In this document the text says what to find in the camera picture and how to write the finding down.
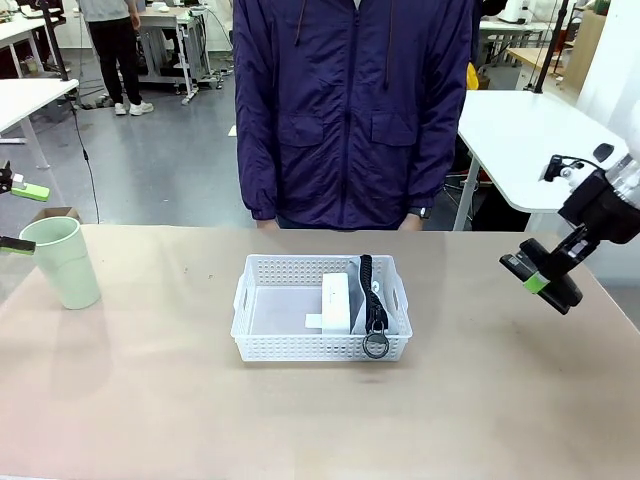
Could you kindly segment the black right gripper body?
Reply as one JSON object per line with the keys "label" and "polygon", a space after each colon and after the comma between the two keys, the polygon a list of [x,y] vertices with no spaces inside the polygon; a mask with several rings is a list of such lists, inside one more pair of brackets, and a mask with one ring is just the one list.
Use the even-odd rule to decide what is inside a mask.
{"label": "black right gripper body", "polygon": [[626,244],[639,234],[639,210],[618,195],[602,170],[592,172],[570,194],[559,215],[575,227],[561,245],[581,240]]}

